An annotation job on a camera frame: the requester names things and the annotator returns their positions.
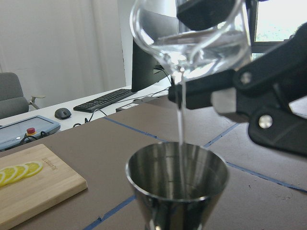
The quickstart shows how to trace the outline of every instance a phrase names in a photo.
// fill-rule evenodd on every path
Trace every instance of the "gray chair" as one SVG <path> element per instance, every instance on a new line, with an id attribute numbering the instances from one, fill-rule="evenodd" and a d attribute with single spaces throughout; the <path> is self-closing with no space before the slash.
<path id="1" fill-rule="evenodd" d="M 0 73 L 0 119 L 26 113 L 29 111 L 29 105 L 39 109 L 35 99 L 44 97 L 32 96 L 28 101 L 24 97 L 18 76 L 14 73 Z"/>

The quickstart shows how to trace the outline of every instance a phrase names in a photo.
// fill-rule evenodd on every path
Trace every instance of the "computer monitor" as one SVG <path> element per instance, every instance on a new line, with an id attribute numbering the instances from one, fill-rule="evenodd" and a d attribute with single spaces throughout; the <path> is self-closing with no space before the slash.
<path id="1" fill-rule="evenodd" d="M 169 73 L 166 70 L 158 70 L 161 67 L 152 55 L 143 51 L 133 41 L 131 91 L 140 91 L 165 78 Z"/>

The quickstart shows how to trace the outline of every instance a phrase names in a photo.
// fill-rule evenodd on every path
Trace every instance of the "black mouse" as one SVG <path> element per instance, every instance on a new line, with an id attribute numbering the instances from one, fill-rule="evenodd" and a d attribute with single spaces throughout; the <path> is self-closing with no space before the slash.
<path id="1" fill-rule="evenodd" d="M 71 116 L 71 112 L 67 108 L 60 108 L 55 111 L 54 116 L 60 120 L 64 120 Z"/>

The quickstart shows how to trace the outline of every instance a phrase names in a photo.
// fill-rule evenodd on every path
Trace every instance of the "screw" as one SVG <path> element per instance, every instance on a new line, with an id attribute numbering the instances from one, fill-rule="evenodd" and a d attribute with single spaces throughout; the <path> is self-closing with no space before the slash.
<path id="1" fill-rule="evenodd" d="M 244 72 L 241 74 L 240 81 L 243 85 L 249 84 L 251 82 L 253 75 L 251 72 Z"/>
<path id="2" fill-rule="evenodd" d="M 262 115 L 259 118 L 259 126 L 261 128 L 269 128 L 273 124 L 273 118 L 270 115 Z"/>

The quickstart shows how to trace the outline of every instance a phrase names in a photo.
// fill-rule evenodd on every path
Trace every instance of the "lemon slice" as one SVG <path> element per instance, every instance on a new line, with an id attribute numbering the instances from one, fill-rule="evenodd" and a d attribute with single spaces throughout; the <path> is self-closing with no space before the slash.
<path id="1" fill-rule="evenodd" d="M 19 181 L 20 179 L 22 179 L 29 171 L 29 166 L 25 165 L 25 164 L 19 164 L 19 165 L 15 165 L 15 167 L 17 168 L 17 174 L 15 176 L 15 178 L 13 178 L 9 183 L 14 183 L 16 181 Z"/>
<path id="2" fill-rule="evenodd" d="M 0 172 L 0 187 L 2 186 L 4 178 L 5 178 L 5 172 Z"/>
<path id="3" fill-rule="evenodd" d="M 2 182 L 2 185 L 6 185 L 10 183 L 17 174 L 17 167 L 16 166 L 8 166 L 6 168 L 3 168 L 0 170 L 0 172 L 5 172 L 4 181 Z"/>
<path id="4" fill-rule="evenodd" d="M 43 163 L 40 161 L 30 161 L 25 163 L 29 167 L 28 173 L 24 175 L 24 177 L 30 177 L 37 174 L 43 168 Z"/>

